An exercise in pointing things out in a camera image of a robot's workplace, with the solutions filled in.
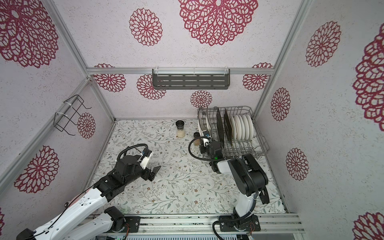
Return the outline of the white square plate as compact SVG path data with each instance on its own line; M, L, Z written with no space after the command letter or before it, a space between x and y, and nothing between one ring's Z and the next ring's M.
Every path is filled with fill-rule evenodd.
M198 128L201 137L206 137L207 134L209 134L208 129L204 126L203 120L200 118L198 119Z
M210 118L208 115L206 115L205 119L206 119L207 131L211 135L212 134L212 127L211 127L211 123L210 123Z

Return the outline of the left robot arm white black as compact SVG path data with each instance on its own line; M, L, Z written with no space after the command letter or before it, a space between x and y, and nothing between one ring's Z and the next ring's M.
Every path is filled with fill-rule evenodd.
M125 156L115 167L89 189L75 197L54 219L35 230L24 229L18 240L90 240L108 231L122 232L127 228L125 215L116 207L109 207L86 224L89 215L121 194L135 180L153 181L160 166L150 170L149 157Z

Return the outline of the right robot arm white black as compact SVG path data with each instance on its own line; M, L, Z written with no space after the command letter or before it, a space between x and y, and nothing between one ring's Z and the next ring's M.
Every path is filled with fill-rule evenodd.
M267 185L268 176L251 153L224 157L220 142L204 140L201 152L208 155L212 170L217 174L233 177L240 196L234 208L233 219L248 218L256 206L257 198L263 204L270 202Z

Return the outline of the small amber spice jar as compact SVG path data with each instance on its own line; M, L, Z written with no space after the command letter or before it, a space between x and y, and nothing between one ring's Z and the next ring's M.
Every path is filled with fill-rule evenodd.
M195 138L198 138L200 136L200 133L199 132L195 132L194 133L194 139ZM194 140L193 141L193 145L194 146L199 146L201 144L201 141L200 141L200 139L197 139L197 140Z

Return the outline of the white round plate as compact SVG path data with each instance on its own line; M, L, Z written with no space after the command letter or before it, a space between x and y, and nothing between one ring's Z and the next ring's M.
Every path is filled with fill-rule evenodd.
M236 139L241 140L242 139L242 125L241 125L241 120L238 115L234 116L235 124L236 124Z
M247 119L247 123L248 123L248 129L249 129L249 136L248 136L248 140L252 140L253 137L254 137L254 126L253 126L253 121L252 121L252 118L250 115L245 115L246 119Z
M236 141L237 140L237 125L235 123L233 116L230 116L230 123L232 126L232 139L233 139L233 141Z
M243 139L244 140L248 140L249 139L249 136L250 136L250 130L249 130L249 122L248 122L248 119L247 119L247 116L246 115L242 115L241 116L242 118L242 127L243 127Z

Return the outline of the salt grinder black lid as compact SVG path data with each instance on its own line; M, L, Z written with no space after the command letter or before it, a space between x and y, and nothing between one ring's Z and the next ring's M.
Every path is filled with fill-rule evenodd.
M184 129L185 122L182 120L176 121L176 127L177 127L177 137L178 138L184 138L186 135L186 131Z

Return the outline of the aluminium front rail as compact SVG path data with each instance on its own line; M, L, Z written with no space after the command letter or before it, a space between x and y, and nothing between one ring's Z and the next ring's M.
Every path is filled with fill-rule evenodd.
M261 230L259 232L221 232L220 216L230 214L192 214L192 215L125 215L125 217L141 217L139 231L128 233L128 236L171 236L171 235L212 235L217 232L221 237L226 235L286 235L292 234L301 239L305 233L304 226L297 214L254 214L258 217Z

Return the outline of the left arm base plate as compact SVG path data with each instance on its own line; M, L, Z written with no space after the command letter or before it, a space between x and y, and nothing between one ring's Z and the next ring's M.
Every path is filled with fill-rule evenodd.
M107 233L137 233L139 231L141 217L124 217L113 221L112 227Z

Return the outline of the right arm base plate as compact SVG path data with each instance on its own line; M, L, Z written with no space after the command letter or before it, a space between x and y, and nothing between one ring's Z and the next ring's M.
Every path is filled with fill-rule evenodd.
M256 215L252 214L243 220L234 221L234 216L220 216L221 232L259 232L261 225Z

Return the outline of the grey wall shelf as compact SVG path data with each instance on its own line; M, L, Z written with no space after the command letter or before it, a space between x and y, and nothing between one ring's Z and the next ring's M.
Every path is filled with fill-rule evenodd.
M152 70L152 83L156 90L227 90L231 71L171 71Z

